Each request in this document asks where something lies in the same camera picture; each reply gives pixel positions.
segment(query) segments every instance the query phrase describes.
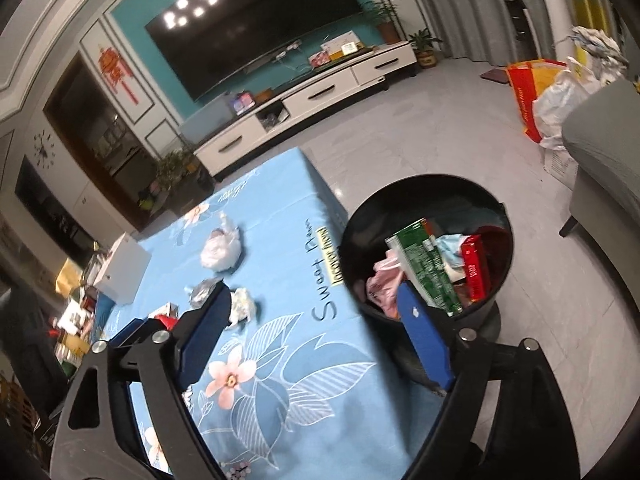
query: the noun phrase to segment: black trash can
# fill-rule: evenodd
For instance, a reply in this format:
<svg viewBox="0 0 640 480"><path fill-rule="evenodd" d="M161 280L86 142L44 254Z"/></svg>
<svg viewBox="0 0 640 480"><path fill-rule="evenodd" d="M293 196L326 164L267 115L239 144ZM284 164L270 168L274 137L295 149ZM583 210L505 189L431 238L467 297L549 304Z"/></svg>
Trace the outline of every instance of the black trash can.
<svg viewBox="0 0 640 480"><path fill-rule="evenodd" d="M498 244L485 244L491 291L484 300L450 318L455 330L479 330L494 309L513 260L513 232L504 205L491 193L470 180L445 174L416 175L389 184L367 198L347 223L338 248L345 284L396 364L412 379L428 384L402 323L385 316L367 300L365 291L367 278L374 275L373 265L385 258L386 238L421 218L432 224L438 236L469 235L484 229L484 241L492 236L492 228L500 233Z"/></svg>

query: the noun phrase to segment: green box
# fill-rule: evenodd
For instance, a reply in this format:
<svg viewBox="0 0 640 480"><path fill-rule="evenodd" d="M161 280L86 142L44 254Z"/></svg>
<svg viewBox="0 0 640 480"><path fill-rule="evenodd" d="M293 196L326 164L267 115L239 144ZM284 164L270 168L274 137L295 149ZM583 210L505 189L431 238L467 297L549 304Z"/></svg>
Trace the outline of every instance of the green box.
<svg viewBox="0 0 640 480"><path fill-rule="evenodd" d="M429 306L440 308L449 316L462 312L426 220L400 229L386 244L396 252L402 270Z"/></svg>

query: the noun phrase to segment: floral tablecloth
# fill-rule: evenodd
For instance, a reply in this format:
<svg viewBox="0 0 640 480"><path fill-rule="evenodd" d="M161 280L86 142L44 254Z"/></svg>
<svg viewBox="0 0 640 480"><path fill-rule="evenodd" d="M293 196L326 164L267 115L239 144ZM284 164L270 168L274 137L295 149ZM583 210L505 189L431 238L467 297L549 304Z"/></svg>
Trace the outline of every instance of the floral tablecloth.
<svg viewBox="0 0 640 480"><path fill-rule="evenodd" d="M257 317L225 330L184 394L230 479L399 479L442 400L402 378L342 282L336 247L347 215L300 150L272 158L142 242L152 253L133 304L114 307L105 336L215 275L200 252L224 211L243 253L222 274L245 287ZM139 384L132 398L152 464L168 470Z"/></svg>

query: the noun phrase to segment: white tv stand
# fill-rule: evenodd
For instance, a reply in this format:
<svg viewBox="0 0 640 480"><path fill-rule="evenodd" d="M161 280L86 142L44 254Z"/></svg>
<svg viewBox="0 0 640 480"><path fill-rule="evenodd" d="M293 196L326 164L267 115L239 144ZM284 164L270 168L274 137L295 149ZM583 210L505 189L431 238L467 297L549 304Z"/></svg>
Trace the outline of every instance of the white tv stand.
<svg viewBox="0 0 640 480"><path fill-rule="evenodd" d="M216 134L195 150L195 155L210 174L219 174L290 127L347 97L384 82L385 74L415 66L415 63L414 51L407 41L383 45L306 79L270 99ZM260 112L279 104L286 108L289 117L277 126L265 129L258 118Z"/></svg>

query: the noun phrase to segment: white tile floor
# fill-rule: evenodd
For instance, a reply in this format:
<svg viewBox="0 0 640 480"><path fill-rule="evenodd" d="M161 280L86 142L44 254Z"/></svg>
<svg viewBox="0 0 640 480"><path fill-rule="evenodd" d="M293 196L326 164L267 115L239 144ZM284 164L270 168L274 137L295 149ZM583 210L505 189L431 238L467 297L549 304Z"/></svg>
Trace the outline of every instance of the white tile floor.
<svg viewBox="0 0 640 480"><path fill-rule="evenodd" d="M225 184L299 146L349 212L380 187L417 173L475 180L504 202L516 240L498 295L500 341L538 339L574 424L583 473L613 441L640 394L640 336L605 267L576 234L562 239L571 192L545 173L522 133L509 86L490 67L445 60L285 140ZM497 383L487 390L475 439L488 434Z"/></svg>

